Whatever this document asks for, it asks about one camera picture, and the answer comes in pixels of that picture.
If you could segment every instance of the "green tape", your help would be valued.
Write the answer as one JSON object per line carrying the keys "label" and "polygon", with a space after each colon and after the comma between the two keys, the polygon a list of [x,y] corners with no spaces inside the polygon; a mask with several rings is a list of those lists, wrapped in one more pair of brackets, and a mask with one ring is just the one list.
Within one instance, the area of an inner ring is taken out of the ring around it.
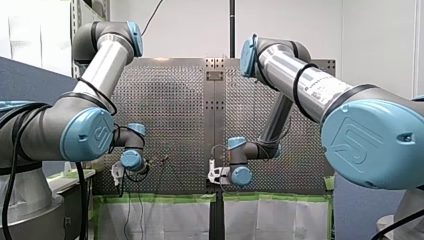
{"label": "green tape", "polygon": [[128,203],[131,202],[149,202],[149,203],[208,203],[215,202],[215,194],[191,194],[191,195],[160,195],[151,193],[125,193],[119,196],[95,196],[99,204],[108,203]]}
{"label": "green tape", "polygon": [[334,190],[334,179],[335,179],[334,176],[324,177],[325,188],[327,189],[327,191]]}
{"label": "green tape", "polygon": [[[95,170],[84,169],[84,175],[86,175],[87,173],[91,173],[91,172],[95,172]],[[56,177],[60,177],[60,176],[62,176],[62,174],[63,174],[63,172],[56,173],[56,174],[50,175],[49,177],[47,177],[47,179],[53,179],[53,178],[56,178]],[[68,172],[63,177],[64,178],[78,178],[78,172],[77,171]]]}
{"label": "green tape", "polygon": [[259,199],[290,202],[329,202],[331,195],[297,195],[287,193],[224,193],[225,202],[257,201]]}

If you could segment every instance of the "vertical pole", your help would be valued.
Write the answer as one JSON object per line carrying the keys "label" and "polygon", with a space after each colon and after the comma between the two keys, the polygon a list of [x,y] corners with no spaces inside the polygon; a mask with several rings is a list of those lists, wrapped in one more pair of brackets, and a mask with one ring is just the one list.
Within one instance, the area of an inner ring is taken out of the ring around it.
{"label": "vertical pole", "polygon": [[230,58],[236,52],[236,0],[230,0]]}

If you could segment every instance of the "black cable wrap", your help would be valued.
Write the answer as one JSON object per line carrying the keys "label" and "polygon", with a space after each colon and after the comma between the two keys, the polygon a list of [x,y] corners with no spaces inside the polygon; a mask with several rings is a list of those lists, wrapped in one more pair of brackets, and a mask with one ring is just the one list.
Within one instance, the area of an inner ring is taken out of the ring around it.
{"label": "black cable wrap", "polygon": [[89,86],[96,94],[100,95],[104,100],[106,100],[109,105],[113,108],[113,112],[111,112],[110,114],[112,116],[115,116],[116,113],[118,113],[118,109],[116,108],[116,105],[112,102],[112,100],[110,100],[104,93],[102,93],[99,89],[97,89],[91,82],[79,77],[77,78],[77,80],[79,82],[83,82],[85,83],[87,86]]}
{"label": "black cable wrap", "polygon": [[303,108],[302,104],[299,101],[299,94],[298,94],[298,88],[299,88],[299,80],[300,77],[302,76],[303,72],[306,71],[306,69],[308,68],[318,68],[319,67],[314,64],[314,63],[307,63],[305,66],[303,66],[302,69],[300,69],[297,74],[296,77],[294,78],[293,81],[293,102],[296,104],[297,108],[299,109],[299,111],[303,114],[303,116],[305,116],[306,118],[308,118],[309,120],[311,120],[312,122],[316,122],[311,115],[309,115],[306,110]]}

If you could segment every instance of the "perforated metal panel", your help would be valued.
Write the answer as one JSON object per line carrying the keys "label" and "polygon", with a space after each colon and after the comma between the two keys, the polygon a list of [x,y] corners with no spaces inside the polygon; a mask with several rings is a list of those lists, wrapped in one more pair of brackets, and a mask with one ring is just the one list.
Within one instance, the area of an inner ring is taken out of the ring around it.
{"label": "perforated metal panel", "polygon": [[[211,61],[220,64],[214,68]],[[332,60],[314,62],[334,74]],[[222,71],[225,76],[213,80],[208,78],[215,76],[210,71]],[[234,136],[257,139],[275,96],[276,92],[261,83],[242,78],[236,59],[134,60],[126,67],[112,98],[119,109],[115,121],[120,125],[145,124],[144,156],[156,163],[166,156],[169,159],[162,165],[153,164],[141,184],[127,181],[125,190],[206,192],[212,146],[225,144]],[[332,169],[321,149],[319,126],[294,108],[290,132],[282,145],[284,153],[279,159],[249,162],[254,181],[245,191],[324,193],[323,177],[331,175]],[[103,157],[105,170],[95,177],[95,194],[116,194],[109,170],[121,153],[117,148]],[[222,149],[215,154],[217,164],[228,162]]]}
{"label": "perforated metal panel", "polygon": [[[112,97],[119,109],[115,121],[145,124],[144,157],[153,161],[149,176],[141,184],[127,181],[126,191],[205,191],[204,75],[203,59],[139,59],[126,67]],[[103,158],[106,171],[95,178],[96,193],[116,193],[108,170],[121,153],[117,148]]]}
{"label": "perforated metal panel", "polygon": [[[332,60],[314,61],[334,75]],[[239,60],[226,60],[225,142],[234,136],[256,140],[265,125],[277,92],[254,79],[240,76]],[[282,141],[283,154],[267,162],[250,160],[254,174],[251,185],[243,191],[316,194],[325,192],[323,177],[332,174],[320,144],[319,125],[306,119],[293,107],[291,126]],[[242,191],[229,187],[229,191]]]}

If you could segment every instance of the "light blue joint cap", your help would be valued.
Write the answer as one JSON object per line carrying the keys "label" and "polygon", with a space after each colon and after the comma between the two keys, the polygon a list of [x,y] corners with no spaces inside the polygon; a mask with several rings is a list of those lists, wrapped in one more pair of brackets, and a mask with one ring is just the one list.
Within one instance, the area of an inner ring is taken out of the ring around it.
{"label": "light blue joint cap", "polygon": [[243,44],[240,58],[240,71],[243,77],[255,77],[256,39],[252,36]]}
{"label": "light blue joint cap", "polygon": [[245,166],[237,167],[231,174],[231,182],[238,187],[245,187],[252,182],[253,174]]}
{"label": "light blue joint cap", "polygon": [[128,128],[140,133],[143,136],[146,136],[146,127],[141,123],[129,123]]}
{"label": "light blue joint cap", "polygon": [[33,101],[0,101],[0,112],[9,111],[28,103],[33,103]]}
{"label": "light blue joint cap", "polygon": [[238,148],[244,144],[246,144],[246,138],[245,137],[232,137],[228,139],[228,150]]}
{"label": "light blue joint cap", "polygon": [[144,167],[143,156],[135,150],[127,150],[121,155],[121,165],[128,170],[138,171]]}
{"label": "light blue joint cap", "polygon": [[278,144],[278,149],[277,149],[277,152],[275,152],[275,155],[274,155],[274,157],[272,157],[272,158],[279,158],[280,156],[281,156],[281,154],[283,153],[283,149],[282,149],[282,147],[281,147],[281,144]]}
{"label": "light blue joint cap", "polygon": [[79,112],[62,132],[60,152],[71,162],[91,161],[109,148],[113,137],[113,119],[102,108],[87,108]]}
{"label": "light blue joint cap", "polygon": [[333,168],[368,188],[424,185],[424,118],[397,103],[358,100],[325,120],[321,141]]}
{"label": "light blue joint cap", "polygon": [[136,57],[143,56],[143,39],[141,31],[135,22],[128,22],[128,28],[130,29],[132,40],[134,42],[134,53]]}

